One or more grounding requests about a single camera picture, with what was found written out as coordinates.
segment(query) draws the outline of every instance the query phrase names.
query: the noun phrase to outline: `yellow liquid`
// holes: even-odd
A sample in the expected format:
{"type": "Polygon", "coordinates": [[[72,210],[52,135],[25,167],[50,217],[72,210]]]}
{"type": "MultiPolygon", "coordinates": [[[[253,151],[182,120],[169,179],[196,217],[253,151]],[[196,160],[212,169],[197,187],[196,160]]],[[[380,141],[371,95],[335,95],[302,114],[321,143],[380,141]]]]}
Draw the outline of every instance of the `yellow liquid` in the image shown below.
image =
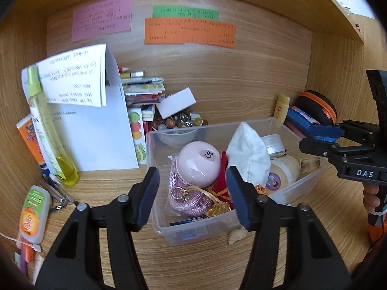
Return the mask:
{"type": "Polygon", "coordinates": [[[64,161],[61,157],[57,157],[57,161],[64,176],[66,177],[66,179],[63,179],[58,175],[61,182],[66,186],[76,185],[79,181],[79,173],[75,170],[74,165],[70,162],[64,161]]]}

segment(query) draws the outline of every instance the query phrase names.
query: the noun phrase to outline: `white tissue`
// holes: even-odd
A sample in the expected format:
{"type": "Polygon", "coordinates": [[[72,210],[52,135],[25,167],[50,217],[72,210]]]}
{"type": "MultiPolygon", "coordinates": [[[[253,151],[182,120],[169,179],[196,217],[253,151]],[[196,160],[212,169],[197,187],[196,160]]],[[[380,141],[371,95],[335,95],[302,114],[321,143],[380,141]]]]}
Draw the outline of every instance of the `white tissue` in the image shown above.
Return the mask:
{"type": "Polygon", "coordinates": [[[245,182],[266,187],[270,156],[258,133],[246,122],[242,122],[235,131],[226,153],[228,167],[236,166],[245,182]]]}

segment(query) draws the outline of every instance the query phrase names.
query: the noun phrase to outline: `orange sticky note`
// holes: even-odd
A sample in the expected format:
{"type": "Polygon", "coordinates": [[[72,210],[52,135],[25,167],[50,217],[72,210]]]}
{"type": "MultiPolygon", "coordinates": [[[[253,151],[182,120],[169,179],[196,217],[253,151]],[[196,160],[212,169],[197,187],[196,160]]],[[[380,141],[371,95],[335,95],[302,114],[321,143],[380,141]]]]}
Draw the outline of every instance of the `orange sticky note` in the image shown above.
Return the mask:
{"type": "Polygon", "coordinates": [[[145,44],[182,44],[184,35],[181,24],[174,18],[146,18],[145,44]]]}
{"type": "Polygon", "coordinates": [[[234,24],[194,18],[146,18],[145,44],[185,42],[235,48],[234,24]]]}

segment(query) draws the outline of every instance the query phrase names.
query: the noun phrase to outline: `plastic storage box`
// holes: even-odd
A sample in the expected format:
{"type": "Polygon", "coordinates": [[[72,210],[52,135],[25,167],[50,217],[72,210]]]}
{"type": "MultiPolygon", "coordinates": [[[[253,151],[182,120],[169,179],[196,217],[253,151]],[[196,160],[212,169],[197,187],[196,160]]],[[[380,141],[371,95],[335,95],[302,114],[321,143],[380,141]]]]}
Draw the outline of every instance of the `plastic storage box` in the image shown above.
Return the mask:
{"type": "MultiPolygon", "coordinates": [[[[259,136],[279,134],[287,154],[301,158],[303,155],[298,149],[300,138],[283,124],[273,118],[246,121],[259,136]]],[[[172,217],[164,212],[167,203],[170,160],[169,155],[178,153],[191,141],[205,141],[218,149],[221,153],[227,146],[240,123],[209,125],[179,130],[165,130],[149,132],[147,134],[147,164],[155,166],[160,171],[160,186],[152,207],[152,225],[155,232],[161,234],[171,246],[209,239],[223,235],[230,230],[240,227],[235,210],[215,217],[200,219],[186,224],[170,226],[170,223],[189,219],[189,217],[172,217]]],[[[309,175],[300,176],[300,179],[281,189],[270,197],[280,204],[289,204],[298,197],[310,192],[316,185],[323,171],[328,167],[322,159],[320,168],[309,175]]]]}

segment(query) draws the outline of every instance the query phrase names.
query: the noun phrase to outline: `pink rope lanyard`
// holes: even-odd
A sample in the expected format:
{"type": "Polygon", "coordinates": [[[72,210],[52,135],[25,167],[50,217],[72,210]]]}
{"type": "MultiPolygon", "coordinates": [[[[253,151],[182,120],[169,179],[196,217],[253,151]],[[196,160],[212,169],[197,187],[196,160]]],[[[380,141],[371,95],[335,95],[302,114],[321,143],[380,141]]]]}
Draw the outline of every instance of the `pink rope lanyard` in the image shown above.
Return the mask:
{"type": "Polygon", "coordinates": [[[170,170],[170,183],[169,183],[169,189],[168,189],[169,203],[171,204],[173,209],[182,211],[183,213],[189,216],[201,216],[208,209],[210,209],[214,204],[214,202],[203,193],[200,193],[199,191],[190,192],[188,194],[188,197],[189,197],[188,201],[184,201],[184,200],[178,201],[172,197],[173,189],[175,189],[174,191],[174,195],[175,195],[175,193],[179,191],[178,189],[176,189],[176,187],[181,187],[185,189],[188,186],[187,184],[184,184],[183,182],[181,182],[181,180],[179,180],[179,178],[177,177],[176,159],[177,157],[172,161],[171,170],[170,170]]]}

